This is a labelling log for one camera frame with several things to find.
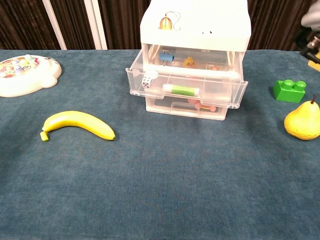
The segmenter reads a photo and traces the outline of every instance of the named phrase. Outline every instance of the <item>white toy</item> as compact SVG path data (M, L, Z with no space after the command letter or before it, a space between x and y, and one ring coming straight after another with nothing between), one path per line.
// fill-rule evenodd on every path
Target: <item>white toy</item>
M248 84L250 37L247 0L151 0L141 51L126 68L130 93L145 97L150 112L224 120Z
M22 55L0 62L0 97L18 97L57 84L62 69L53 58Z

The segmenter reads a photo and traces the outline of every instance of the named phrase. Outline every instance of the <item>banana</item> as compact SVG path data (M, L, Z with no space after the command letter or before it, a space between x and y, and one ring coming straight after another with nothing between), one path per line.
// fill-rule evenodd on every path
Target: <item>banana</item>
M62 111L45 120L40 133L41 140L49 141L48 132L63 127L79 127L105 140L115 140L116 135L112 128L100 119L81 111Z

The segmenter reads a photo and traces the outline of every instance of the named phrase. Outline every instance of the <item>bell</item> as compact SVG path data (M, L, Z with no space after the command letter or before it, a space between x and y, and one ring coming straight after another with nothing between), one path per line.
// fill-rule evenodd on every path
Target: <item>bell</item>
M170 20L170 18L167 17L167 15L165 15L165 17L161 19L160 29L163 29L163 30L171 30L172 29L172 21Z

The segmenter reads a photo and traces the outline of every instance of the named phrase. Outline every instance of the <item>brown curtain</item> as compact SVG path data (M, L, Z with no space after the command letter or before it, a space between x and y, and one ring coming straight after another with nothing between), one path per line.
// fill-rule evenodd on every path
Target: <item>brown curtain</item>
M96 49L83 0L50 0L66 48Z
M0 49L60 49L41 0L0 0Z
M316 0L248 0L252 35L248 49L297 50L294 35ZM139 49L140 22L149 0L99 0L109 49Z
M98 0L108 49L139 49L140 22L150 0Z
M252 34L249 49L298 50L301 19L316 0L248 0Z

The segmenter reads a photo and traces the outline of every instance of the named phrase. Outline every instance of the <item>yellow pear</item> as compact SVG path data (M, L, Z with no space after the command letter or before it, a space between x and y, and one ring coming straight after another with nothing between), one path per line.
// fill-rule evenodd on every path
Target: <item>yellow pear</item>
M311 140L320 136L320 108L315 99L316 95L285 117L284 128L290 135L301 140Z

